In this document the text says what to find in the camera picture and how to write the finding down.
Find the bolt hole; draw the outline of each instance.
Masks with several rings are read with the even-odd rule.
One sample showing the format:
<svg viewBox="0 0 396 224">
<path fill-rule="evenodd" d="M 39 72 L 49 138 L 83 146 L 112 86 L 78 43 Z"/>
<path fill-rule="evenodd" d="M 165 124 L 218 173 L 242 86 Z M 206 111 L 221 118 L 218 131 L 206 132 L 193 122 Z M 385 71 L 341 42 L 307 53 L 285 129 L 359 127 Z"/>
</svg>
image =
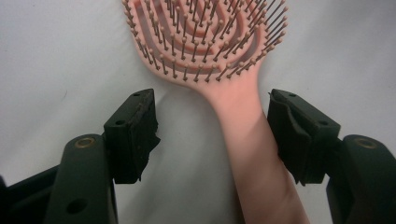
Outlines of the bolt hole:
<svg viewBox="0 0 396 224">
<path fill-rule="evenodd" d="M 319 124 L 321 124 L 321 125 L 329 125 L 329 123 L 327 121 L 324 121 L 324 120 L 320 120 Z"/>
<path fill-rule="evenodd" d="M 87 200 L 75 199 L 73 202 L 67 205 L 66 211 L 68 214 L 77 214 L 82 212 L 87 207 L 87 205 Z"/>
<path fill-rule="evenodd" d="M 376 148 L 376 143 L 365 138 L 356 138 L 355 143 L 365 148 L 370 148 L 370 149 Z"/>
<path fill-rule="evenodd" d="M 78 139 L 75 143 L 75 147 L 84 148 L 84 147 L 91 147 L 95 142 L 95 139 L 92 137 L 85 137 Z"/>
<path fill-rule="evenodd" d="M 122 124 L 124 124 L 125 123 L 125 120 L 117 120 L 116 121 L 116 124 L 117 125 L 122 125 Z"/>
</svg>

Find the pink hairbrush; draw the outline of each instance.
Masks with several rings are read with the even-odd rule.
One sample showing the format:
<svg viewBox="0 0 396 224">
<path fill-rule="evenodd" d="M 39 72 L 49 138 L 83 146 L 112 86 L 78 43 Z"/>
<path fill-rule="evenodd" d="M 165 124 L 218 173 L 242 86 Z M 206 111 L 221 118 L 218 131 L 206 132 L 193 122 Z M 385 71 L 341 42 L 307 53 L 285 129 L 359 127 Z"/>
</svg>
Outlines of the pink hairbrush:
<svg viewBox="0 0 396 224">
<path fill-rule="evenodd" d="M 223 130 L 246 223 L 307 223 L 262 112 L 258 71 L 282 42 L 285 0 L 123 0 L 143 63 L 194 89 Z"/>
</svg>

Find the black plastic part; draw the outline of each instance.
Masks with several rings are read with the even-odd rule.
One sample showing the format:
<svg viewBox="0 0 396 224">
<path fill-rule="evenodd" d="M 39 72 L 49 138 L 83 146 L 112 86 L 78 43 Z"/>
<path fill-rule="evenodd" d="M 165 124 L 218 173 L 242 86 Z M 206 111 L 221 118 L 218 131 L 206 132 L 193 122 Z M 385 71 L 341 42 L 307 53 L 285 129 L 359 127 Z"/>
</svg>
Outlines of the black plastic part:
<svg viewBox="0 0 396 224">
<path fill-rule="evenodd" d="M 58 167 L 48 169 L 8 188 L 1 187 L 1 223 L 42 223 Z"/>
<path fill-rule="evenodd" d="M 382 143 L 361 135 L 345 137 L 340 152 L 353 205 L 347 219 L 336 222 L 333 218 L 333 222 L 396 223 L 396 160 L 392 154 Z"/>
<path fill-rule="evenodd" d="M 340 125 L 298 95 L 272 90 L 268 122 L 278 153 L 295 182 L 321 183 L 323 158 L 335 147 Z"/>
<path fill-rule="evenodd" d="M 347 186 L 339 186 L 333 179 L 329 180 L 326 188 L 327 200 L 332 212 L 333 224 L 344 224 L 354 203 L 352 192 Z"/>
<path fill-rule="evenodd" d="M 141 179 L 150 151 L 160 143 L 157 128 L 153 89 L 132 94 L 106 122 L 104 137 L 117 184 Z"/>
<path fill-rule="evenodd" d="M 114 198 L 102 136 L 82 135 L 65 146 L 44 223 L 117 223 Z"/>
</svg>

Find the white surface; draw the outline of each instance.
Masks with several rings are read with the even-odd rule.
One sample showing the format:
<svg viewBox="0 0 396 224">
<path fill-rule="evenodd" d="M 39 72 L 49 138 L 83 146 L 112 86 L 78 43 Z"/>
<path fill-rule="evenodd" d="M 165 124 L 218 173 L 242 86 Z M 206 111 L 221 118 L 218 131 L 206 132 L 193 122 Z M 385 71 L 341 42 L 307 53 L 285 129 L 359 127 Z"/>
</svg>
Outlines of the white surface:
<svg viewBox="0 0 396 224">
<path fill-rule="evenodd" d="M 295 92 L 396 154 L 396 2 L 291 1 L 284 43 L 262 66 Z M 68 140 L 101 133 L 133 92 L 155 90 L 158 135 L 143 181 L 117 186 L 120 223 L 234 223 L 222 135 L 197 93 L 149 73 L 118 0 L 0 2 L 0 174 L 8 185 L 44 171 Z M 332 223 L 326 184 L 298 186 L 312 223 Z"/>
</svg>

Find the hairbrush head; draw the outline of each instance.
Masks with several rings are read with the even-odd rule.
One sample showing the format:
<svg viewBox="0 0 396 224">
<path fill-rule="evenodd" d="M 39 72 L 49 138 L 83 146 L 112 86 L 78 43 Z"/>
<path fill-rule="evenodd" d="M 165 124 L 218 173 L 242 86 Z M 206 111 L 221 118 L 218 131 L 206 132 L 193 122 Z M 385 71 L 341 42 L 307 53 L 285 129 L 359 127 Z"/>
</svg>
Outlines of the hairbrush head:
<svg viewBox="0 0 396 224">
<path fill-rule="evenodd" d="M 190 87 L 243 76 L 282 41 L 287 26 L 285 0 L 122 3 L 145 65 Z"/>
</svg>

